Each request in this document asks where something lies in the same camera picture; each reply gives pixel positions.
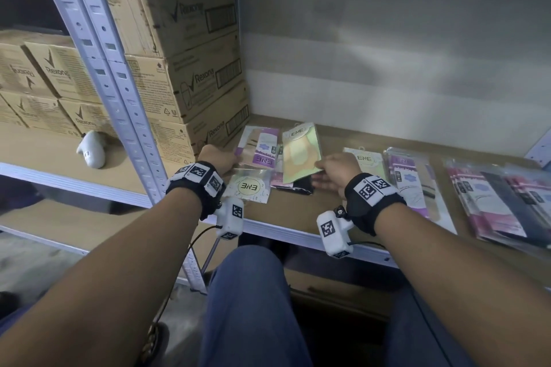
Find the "wrist strap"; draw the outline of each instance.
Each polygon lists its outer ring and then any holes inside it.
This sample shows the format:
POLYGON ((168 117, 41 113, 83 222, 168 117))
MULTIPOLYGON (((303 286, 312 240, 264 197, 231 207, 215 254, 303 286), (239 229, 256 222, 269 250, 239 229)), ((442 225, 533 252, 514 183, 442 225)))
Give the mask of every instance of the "wrist strap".
POLYGON ((201 220, 214 213, 220 205, 220 199, 226 190, 222 177, 214 166, 206 161, 188 164, 169 178, 168 194, 175 188, 186 188, 194 192, 201 200, 203 210, 201 220))
POLYGON ((398 190, 379 176, 362 173, 346 186, 348 217, 360 230, 375 236, 375 221, 381 211, 395 203, 406 204, 398 190))

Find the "blue jeans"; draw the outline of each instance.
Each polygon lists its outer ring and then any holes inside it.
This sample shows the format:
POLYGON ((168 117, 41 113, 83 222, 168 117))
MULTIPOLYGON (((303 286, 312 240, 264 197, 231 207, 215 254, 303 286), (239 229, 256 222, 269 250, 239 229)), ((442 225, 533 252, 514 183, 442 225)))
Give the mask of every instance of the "blue jeans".
MULTIPOLYGON (((388 367, 474 366, 411 288, 398 296, 385 350, 388 367)), ((199 367, 311 365, 281 262, 264 247, 238 247, 210 282, 199 367)))

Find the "cardboard box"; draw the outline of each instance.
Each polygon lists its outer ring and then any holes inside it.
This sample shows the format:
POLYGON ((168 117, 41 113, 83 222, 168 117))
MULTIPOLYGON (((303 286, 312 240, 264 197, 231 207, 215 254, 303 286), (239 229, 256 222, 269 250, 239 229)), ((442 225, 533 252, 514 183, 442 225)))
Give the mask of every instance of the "cardboard box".
POLYGON ((13 111, 10 105, 0 95, 0 122, 6 122, 8 124, 14 124, 19 126, 26 126, 18 117, 17 113, 13 111))
POLYGON ((2 92, 2 97, 30 128, 45 129, 78 138, 82 136, 57 99, 12 92, 2 92))
POLYGON ((237 32, 167 59, 127 55, 126 60, 148 118, 179 124, 243 78, 237 32))
POLYGON ((24 30, 0 31, 0 85, 10 92, 57 97, 55 90, 25 46, 44 34, 24 30))
POLYGON ((101 103, 70 36, 44 35, 25 46, 61 97, 101 103))
POLYGON ((249 86, 241 81, 186 125, 160 120, 149 123, 163 161, 189 164, 206 144, 225 146, 245 126, 249 115, 249 86))
POLYGON ((86 134, 90 131, 103 132, 113 138, 118 138, 109 113, 105 106, 99 103, 86 103, 69 99, 60 99, 61 106, 65 109, 69 118, 80 132, 86 134))
POLYGON ((125 53, 171 57, 238 30, 235 0, 107 0, 125 53))

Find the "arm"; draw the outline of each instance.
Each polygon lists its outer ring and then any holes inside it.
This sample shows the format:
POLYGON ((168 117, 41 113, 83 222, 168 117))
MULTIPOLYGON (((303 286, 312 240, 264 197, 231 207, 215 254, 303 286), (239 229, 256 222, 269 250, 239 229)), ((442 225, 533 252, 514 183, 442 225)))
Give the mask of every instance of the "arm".
MULTIPOLYGON (((314 186, 344 190, 360 173, 353 155, 316 163, 314 186)), ((416 291, 480 366, 546 365, 551 295, 502 260, 403 204, 385 208, 375 231, 416 291)))
MULTIPOLYGON (((232 153, 203 148, 219 174, 232 153)), ((132 366, 174 285, 201 214, 174 189, 81 259, 0 339, 0 366, 132 366)))

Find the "white plastic object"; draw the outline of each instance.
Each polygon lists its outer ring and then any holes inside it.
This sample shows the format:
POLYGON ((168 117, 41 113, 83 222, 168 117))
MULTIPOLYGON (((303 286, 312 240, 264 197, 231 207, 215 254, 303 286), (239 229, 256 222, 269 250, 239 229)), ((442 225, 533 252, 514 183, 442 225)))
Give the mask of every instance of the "white plastic object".
POLYGON ((228 197, 222 201, 220 209, 214 211, 217 217, 218 238, 233 239, 243 233, 243 212, 245 205, 238 197, 228 197))
POLYGON ((105 165, 105 141, 97 131, 87 133, 77 148, 77 154, 82 154, 86 165, 92 168, 102 168, 105 165))
POLYGON ((336 259, 346 257, 353 251, 353 247, 348 245, 350 242, 348 231, 352 229, 354 223, 339 217, 342 215, 341 212, 344 212, 344 209, 328 210, 316 219, 325 252, 329 257, 336 259))

